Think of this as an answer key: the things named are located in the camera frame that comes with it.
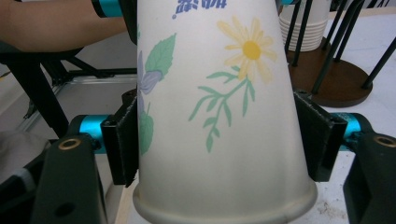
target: human arm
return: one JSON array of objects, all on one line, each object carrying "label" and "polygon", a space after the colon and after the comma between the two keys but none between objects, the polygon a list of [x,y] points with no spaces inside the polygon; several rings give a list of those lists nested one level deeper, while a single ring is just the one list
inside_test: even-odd
[{"label": "human arm", "polygon": [[0,40],[21,51],[77,49],[125,31],[123,18],[99,18],[91,0],[0,0]]}]

